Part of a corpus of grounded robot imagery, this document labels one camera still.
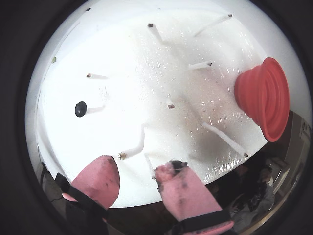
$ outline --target plastic wrap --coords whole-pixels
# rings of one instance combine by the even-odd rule
[[[41,121],[70,181],[97,157],[113,155],[121,180],[113,207],[143,205],[161,200],[147,158],[152,168],[171,159],[188,162],[207,184],[266,144],[233,94],[238,74],[263,61],[257,42],[235,17],[194,37],[221,17],[204,10],[155,11],[100,30],[51,65],[41,94]],[[162,41],[147,23],[157,26]],[[212,64],[188,69],[202,62]],[[92,80],[89,73],[109,78]],[[74,107],[80,101],[103,109],[77,117]],[[204,122],[234,140],[248,157]],[[118,158],[140,149],[143,137],[141,152]]]

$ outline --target black strap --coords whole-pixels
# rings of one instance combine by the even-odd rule
[[[216,211],[210,214],[204,214],[182,220],[172,228],[172,235],[181,235],[183,233],[206,229],[230,220],[228,213]]]
[[[67,179],[60,173],[58,173],[55,177],[55,182],[61,188],[62,192],[74,197],[86,210],[101,218],[108,218],[109,212],[105,208],[103,208],[98,203],[93,201],[90,197],[70,185]]]

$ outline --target black rubber knob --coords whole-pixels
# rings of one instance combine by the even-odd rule
[[[83,115],[86,114],[87,111],[87,104],[83,101],[80,101],[75,106],[75,114],[77,117],[81,118]]]

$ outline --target white surface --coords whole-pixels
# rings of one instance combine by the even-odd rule
[[[245,160],[203,122],[225,132],[250,156],[267,142],[233,96],[239,72],[262,63],[254,39],[236,19],[193,37],[194,30],[220,17],[201,10],[141,15],[102,29],[51,65],[42,87],[42,114],[51,146],[70,181],[96,157],[113,155],[121,177],[114,206],[147,204],[160,200],[160,195],[144,154],[153,168],[171,159],[188,161],[204,183]],[[156,24],[163,43],[151,34],[147,22]],[[213,64],[187,70],[201,61]],[[90,81],[86,78],[90,72],[108,74],[109,79]],[[169,98],[174,109],[167,106]],[[105,109],[77,118],[74,107],[80,101]],[[143,151],[119,160],[118,153],[140,142],[141,125]]]
[[[84,9],[95,1],[81,7],[78,11],[82,17],[76,22],[72,17],[62,25],[64,30],[49,41],[34,70],[25,116],[26,123],[35,119],[35,126],[26,127],[32,162],[38,143],[52,176],[61,172],[71,181],[96,157],[112,154],[121,175],[120,196],[114,207],[126,207],[160,200],[144,153],[154,168],[170,159],[188,161],[204,183],[246,160],[201,126],[203,122],[225,132],[249,156],[259,150],[266,140],[260,128],[237,107],[234,81],[239,72],[260,64],[267,55],[284,62],[281,50],[292,49],[276,26],[258,9],[252,9],[250,3],[215,2],[230,9],[225,11],[208,0],[104,0],[85,13]],[[259,18],[247,18],[249,12]],[[232,19],[207,28],[196,39],[192,37],[229,13],[234,14]],[[268,28],[255,28],[258,22],[267,22]],[[147,23],[157,25],[165,43],[160,44]],[[265,36],[258,43],[260,34],[279,34],[279,50],[266,44]],[[56,53],[62,37],[65,40]],[[307,89],[301,66],[292,52],[288,58],[293,70],[283,66],[291,93],[298,87]],[[57,62],[51,64],[45,77],[47,64],[55,54]],[[187,70],[188,65],[203,61],[211,61],[212,66]],[[294,71],[299,78],[297,86],[292,80]],[[88,73],[110,78],[89,80]],[[44,77],[36,113],[38,79]],[[105,109],[77,118],[74,107],[81,100],[91,108],[105,104]],[[169,101],[174,109],[167,107]],[[304,104],[297,109],[298,114],[312,123],[307,112],[311,108],[310,97],[291,95],[291,104]],[[119,152],[140,143],[141,124],[145,124],[143,151],[119,160]]]

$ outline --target red collapsible funnel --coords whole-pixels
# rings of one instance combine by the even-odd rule
[[[284,71],[273,58],[237,77],[235,98],[238,106],[259,125],[264,137],[277,141],[289,115],[289,90]]]

